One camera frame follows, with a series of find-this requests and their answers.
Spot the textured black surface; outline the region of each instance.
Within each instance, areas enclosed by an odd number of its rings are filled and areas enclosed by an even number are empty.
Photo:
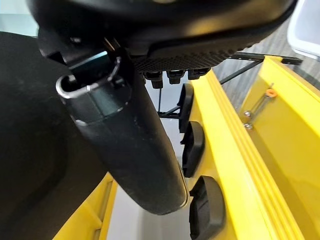
[[[147,55],[132,56],[134,66],[139,72],[215,67],[235,52],[269,36],[290,16],[294,6],[278,19],[264,25],[156,43],[150,47]]]
[[[51,240],[106,169],[55,90],[62,65],[0,33],[0,239]]]

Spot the metal rod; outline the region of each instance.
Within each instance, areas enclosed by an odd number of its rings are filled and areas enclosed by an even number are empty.
[[[180,109],[180,106],[175,106],[175,107],[171,108],[169,111],[166,111],[164,114],[165,115],[172,114],[173,112],[177,111],[178,109]]]
[[[240,68],[238,71],[235,71],[234,73],[230,74],[229,76],[225,77],[220,81],[220,84],[225,84],[229,82],[230,80],[234,79],[235,77],[239,76],[240,74],[243,74],[244,72],[248,71],[249,69],[252,69],[253,67],[259,65],[263,61],[254,61],[251,62],[250,64],[244,66],[243,68]]]
[[[179,113],[166,114],[163,111],[158,111],[158,115],[161,119],[179,119]]]
[[[161,95],[162,95],[162,88],[160,88],[160,89],[159,89],[158,112],[160,112],[160,106],[161,106]]]

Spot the yellow metal beam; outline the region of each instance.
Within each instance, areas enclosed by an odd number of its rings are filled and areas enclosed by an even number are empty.
[[[320,92],[267,56],[239,112],[250,110],[272,85],[277,97],[248,133],[306,239],[320,239]]]
[[[107,239],[116,191],[117,183],[108,173],[53,240]]]
[[[203,158],[188,187],[201,175],[220,184],[226,228],[215,239],[304,239],[262,157],[211,71],[192,81],[191,121],[205,132]]]

